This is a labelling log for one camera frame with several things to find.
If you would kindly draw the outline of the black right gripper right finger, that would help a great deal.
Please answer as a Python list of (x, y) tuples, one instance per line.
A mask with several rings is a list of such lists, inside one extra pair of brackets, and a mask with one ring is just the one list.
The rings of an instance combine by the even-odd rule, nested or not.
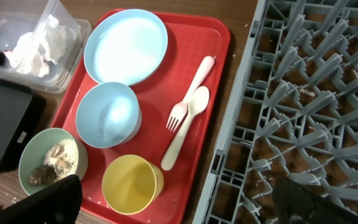
[(357, 215), (286, 177), (277, 177), (272, 198), (279, 224), (358, 224)]

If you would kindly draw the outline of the light blue plastic bowl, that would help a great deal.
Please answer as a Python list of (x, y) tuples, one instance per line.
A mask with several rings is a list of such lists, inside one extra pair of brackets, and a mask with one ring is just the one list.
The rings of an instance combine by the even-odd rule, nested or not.
[(124, 144), (137, 134), (142, 110), (129, 86), (107, 82), (92, 87), (81, 99), (75, 123), (87, 145), (104, 149)]

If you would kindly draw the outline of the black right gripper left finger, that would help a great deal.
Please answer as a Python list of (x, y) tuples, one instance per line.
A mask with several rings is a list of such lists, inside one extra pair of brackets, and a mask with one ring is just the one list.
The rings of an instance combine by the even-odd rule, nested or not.
[(0, 224), (74, 223), (82, 199), (79, 177), (69, 175), (1, 210)]

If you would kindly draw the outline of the yellow plastic cup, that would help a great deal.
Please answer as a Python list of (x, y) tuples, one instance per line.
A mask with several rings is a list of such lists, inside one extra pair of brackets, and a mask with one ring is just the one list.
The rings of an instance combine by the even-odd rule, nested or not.
[(143, 157), (127, 154), (107, 166), (102, 193), (108, 206), (123, 215), (145, 210), (162, 192), (162, 171)]

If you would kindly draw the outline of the green plastic bowl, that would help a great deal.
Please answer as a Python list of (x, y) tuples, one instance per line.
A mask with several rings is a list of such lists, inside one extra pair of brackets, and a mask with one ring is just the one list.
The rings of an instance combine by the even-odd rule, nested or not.
[(71, 162), (71, 174), (76, 174), (82, 179), (88, 168), (88, 153), (85, 146), (79, 140), (74, 138), (69, 132), (60, 128), (50, 128), (36, 134), (26, 145), (19, 162), (19, 180), (24, 192), (32, 195), (42, 186), (31, 185), (30, 173), (37, 167), (44, 165), (46, 157), (50, 157), (50, 152), (54, 145), (60, 144), (65, 148), (64, 156), (60, 154), (60, 158)]

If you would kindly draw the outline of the large white napkin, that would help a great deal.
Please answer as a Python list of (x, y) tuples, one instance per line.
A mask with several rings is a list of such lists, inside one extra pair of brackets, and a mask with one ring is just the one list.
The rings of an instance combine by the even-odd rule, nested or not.
[(12, 50), (4, 52), (9, 66), (17, 73), (44, 77), (50, 73), (50, 63), (56, 65), (68, 48), (69, 28), (49, 15), (34, 35), (27, 32), (19, 37)]

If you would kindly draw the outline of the rice and food scraps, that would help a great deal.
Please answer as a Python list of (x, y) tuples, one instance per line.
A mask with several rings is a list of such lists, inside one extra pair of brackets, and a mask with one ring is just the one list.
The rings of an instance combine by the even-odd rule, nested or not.
[(45, 154), (43, 165), (35, 168), (29, 177), (31, 185), (49, 185), (75, 174), (78, 167), (78, 147), (74, 139), (63, 139)]

